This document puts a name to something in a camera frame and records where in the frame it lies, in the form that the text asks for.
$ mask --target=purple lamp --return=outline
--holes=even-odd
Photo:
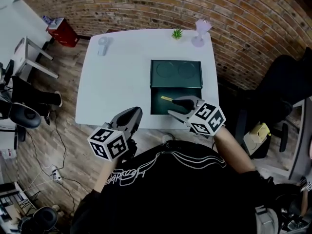
[[[192,38],[192,44],[195,47],[204,46],[205,42],[201,36],[206,34],[207,31],[210,30],[211,28],[212,28],[212,26],[210,25],[210,23],[208,21],[199,19],[196,22],[196,31],[198,32],[198,36]]]

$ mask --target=white table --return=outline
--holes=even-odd
[[[141,107],[140,128],[185,129],[168,115],[151,115],[151,60],[201,61],[202,98],[218,104],[218,86],[211,38],[204,35],[205,45],[196,48],[191,38],[196,31],[184,30],[175,40],[171,29],[131,30],[91,38],[80,78],[76,123],[98,125],[110,122],[118,113]],[[98,40],[112,39],[105,56],[98,56]]]
[[[55,74],[54,72],[51,72],[46,67],[42,66],[41,64],[32,61],[28,57],[28,47],[32,46],[35,50],[37,50],[39,53],[44,55],[50,60],[53,60],[53,57],[44,52],[38,45],[36,45],[33,41],[31,41],[27,36],[22,38],[19,45],[17,45],[17,48],[15,49],[14,54],[12,55],[11,59],[14,61],[14,71],[13,74],[19,75],[22,72],[23,67],[25,64],[29,64],[33,66],[34,68],[39,69],[40,71],[46,73],[47,75],[52,76],[53,78],[58,78],[59,75]]]

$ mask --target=red box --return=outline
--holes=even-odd
[[[65,18],[56,19],[56,23],[51,23],[46,31],[60,44],[67,47],[75,47],[79,38]]]

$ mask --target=black t-shirt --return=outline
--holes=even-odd
[[[169,141],[119,164],[80,203],[71,233],[252,234],[267,194],[258,172],[239,175],[206,146]]]

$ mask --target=small potted plant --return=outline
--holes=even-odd
[[[182,37],[183,30],[181,29],[175,29],[172,33],[172,37],[176,40],[179,40]]]

